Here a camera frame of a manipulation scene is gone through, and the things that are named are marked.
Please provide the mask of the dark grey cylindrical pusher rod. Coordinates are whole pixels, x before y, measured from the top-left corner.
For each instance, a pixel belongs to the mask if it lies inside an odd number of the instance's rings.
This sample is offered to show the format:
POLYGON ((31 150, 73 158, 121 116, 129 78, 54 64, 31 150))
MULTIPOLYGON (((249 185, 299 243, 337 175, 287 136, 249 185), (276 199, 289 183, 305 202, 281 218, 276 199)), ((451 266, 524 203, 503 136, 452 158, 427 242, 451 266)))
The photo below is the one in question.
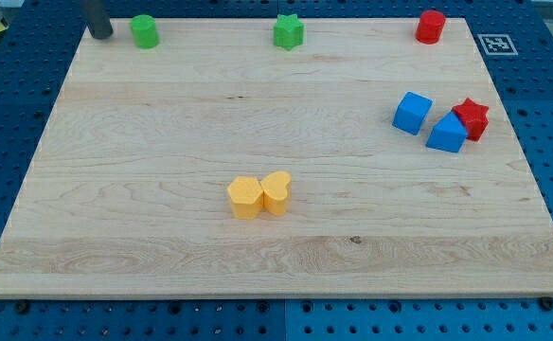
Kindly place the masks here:
POLYGON ((80 9, 93 38, 105 40, 112 36, 113 28, 104 0, 80 0, 80 9))

